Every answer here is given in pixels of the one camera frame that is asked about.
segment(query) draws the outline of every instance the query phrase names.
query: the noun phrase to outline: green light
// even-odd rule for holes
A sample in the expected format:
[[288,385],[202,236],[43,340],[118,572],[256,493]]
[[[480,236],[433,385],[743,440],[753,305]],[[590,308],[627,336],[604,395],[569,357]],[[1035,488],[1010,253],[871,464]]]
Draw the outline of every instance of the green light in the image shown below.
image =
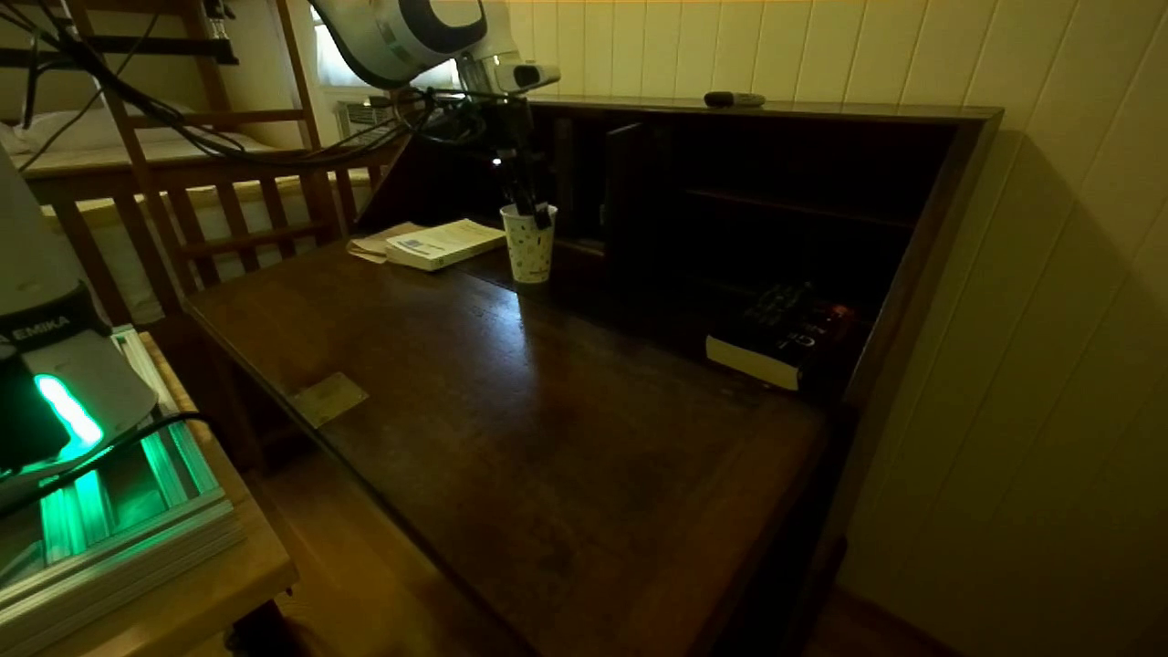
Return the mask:
[[69,444],[59,457],[78,457],[107,440],[107,431],[87,416],[87,408],[69,395],[69,386],[59,378],[34,378],[40,397],[52,407],[52,414],[64,423]]
[[[64,423],[69,444],[59,460],[78,460],[107,440],[71,391],[59,378],[34,378],[40,397]],[[108,536],[108,502],[98,470],[87,470],[71,488],[54,488],[40,502],[40,521],[46,541],[46,561],[81,556]]]

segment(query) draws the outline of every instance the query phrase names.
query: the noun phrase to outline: cubby shelf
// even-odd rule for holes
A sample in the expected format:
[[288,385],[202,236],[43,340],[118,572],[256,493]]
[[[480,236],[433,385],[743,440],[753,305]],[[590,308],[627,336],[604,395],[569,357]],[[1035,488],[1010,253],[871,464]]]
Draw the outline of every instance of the cubby shelf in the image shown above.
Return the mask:
[[714,185],[691,185],[683,194],[697,197],[697,202],[780,211],[780,215],[815,215],[815,221],[837,221],[837,222],[911,229],[911,221],[896,221],[896,215],[885,215],[885,211],[866,211],[866,210],[832,210],[832,205],[815,205],[815,202],[783,202],[783,197],[764,197],[764,194],[743,194],[743,189],[714,189]]

